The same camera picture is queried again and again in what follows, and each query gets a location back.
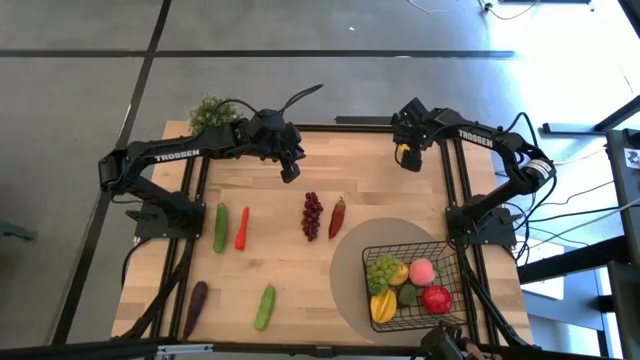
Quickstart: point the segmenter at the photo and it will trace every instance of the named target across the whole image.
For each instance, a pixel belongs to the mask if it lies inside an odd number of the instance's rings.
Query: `grapes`
[[[315,192],[308,192],[304,194],[304,210],[302,211],[302,231],[307,237],[308,241],[312,241],[318,238],[318,229],[320,228],[320,213],[323,208],[318,200],[318,195]]]
[[[377,258],[375,263],[367,269],[367,288],[371,295],[378,295],[389,288],[389,279],[395,273],[397,264],[398,259],[387,254]]]

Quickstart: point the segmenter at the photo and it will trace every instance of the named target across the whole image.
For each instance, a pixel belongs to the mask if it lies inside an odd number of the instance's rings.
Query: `round gray mat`
[[[434,241],[422,228],[402,219],[362,223],[342,239],[331,260],[331,293],[347,323],[360,335],[382,345],[417,346],[425,329],[378,333],[371,328],[362,268],[362,250],[369,246]]]

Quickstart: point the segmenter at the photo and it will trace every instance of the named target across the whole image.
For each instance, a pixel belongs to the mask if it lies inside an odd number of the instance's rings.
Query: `black floor stripe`
[[[169,8],[171,7],[171,0],[164,0],[160,13],[158,14],[158,20],[156,22],[153,35],[149,42],[149,52],[155,51],[160,42],[162,36],[162,30],[167,20]],[[138,108],[144,94],[144,89],[147,85],[149,73],[151,72],[151,65],[153,64],[153,58],[146,57],[142,63],[138,80],[136,81],[133,94],[131,95],[131,101],[129,102],[129,109],[125,116],[122,129],[116,142],[116,147],[126,147],[131,136],[131,130],[138,114]],[[67,342],[69,331],[73,325],[73,318],[75,317],[80,298],[82,297],[82,290],[87,280],[89,270],[91,268],[91,262],[98,246],[98,240],[100,239],[100,232],[104,225],[104,220],[107,216],[107,210],[109,209],[110,195],[107,193],[99,192],[94,206],[94,211],[87,224],[87,230],[84,233],[82,239],[82,251],[80,253],[80,259],[76,265],[75,272],[73,274],[73,280],[67,290],[64,301],[64,306],[60,312],[58,323],[54,329],[52,337],[52,345],[62,345]]]
[[[149,50],[0,49],[0,58],[445,58],[518,59],[515,51],[493,50]]]

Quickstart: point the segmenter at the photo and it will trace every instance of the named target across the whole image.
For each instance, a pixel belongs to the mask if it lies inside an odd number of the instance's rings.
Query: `green plant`
[[[204,129],[232,122],[242,116],[232,103],[220,105],[225,100],[227,99],[207,95],[200,106],[189,110],[191,134],[197,135]]]

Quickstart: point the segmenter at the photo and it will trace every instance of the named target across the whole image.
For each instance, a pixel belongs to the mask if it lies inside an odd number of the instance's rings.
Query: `purple eggplant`
[[[189,310],[187,310],[187,321],[184,324],[184,330],[182,332],[182,341],[187,340],[196,327],[198,316],[200,316],[204,302],[207,299],[208,291],[209,287],[204,281],[198,281],[196,286],[193,287],[191,300],[189,301]]]

